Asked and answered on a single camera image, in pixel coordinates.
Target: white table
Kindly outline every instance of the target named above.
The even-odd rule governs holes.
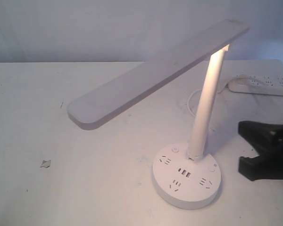
[[[222,189],[200,210],[163,201],[151,165],[160,148],[189,139],[194,119],[185,104],[201,88],[207,62],[97,130],[69,120],[70,101],[138,64],[0,64],[0,226],[283,226],[283,181],[251,182],[237,171],[240,156],[256,156],[237,123],[283,123],[283,97],[217,95],[208,151],[220,164]],[[283,76],[283,64],[225,61],[223,78],[241,73]],[[43,160],[51,166],[40,168]]]

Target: round power strip base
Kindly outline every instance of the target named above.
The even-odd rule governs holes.
[[[221,183],[220,168],[212,155],[193,162],[188,144],[169,145],[153,162],[152,179],[157,193],[168,203],[186,210],[200,209],[216,197]]]

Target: white power strip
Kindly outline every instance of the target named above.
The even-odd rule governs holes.
[[[245,75],[252,79],[236,79],[228,82],[228,88],[232,92],[250,93],[283,96],[283,77],[263,76],[263,75]]]

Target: white desk lamp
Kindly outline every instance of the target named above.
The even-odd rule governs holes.
[[[82,129],[96,129],[211,56],[190,143],[160,150],[152,174],[158,194],[168,203],[202,208],[213,201],[221,182],[217,162],[203,151],[224,54],[248,29],[236,20],[219,22],[71,102],[69,118]]]

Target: black plastic object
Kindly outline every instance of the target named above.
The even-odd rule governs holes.
[[[255,158],[239,158],[238,171],[249,180],[283,180],[283,125],[241,121],[238,133],[259,154]]]

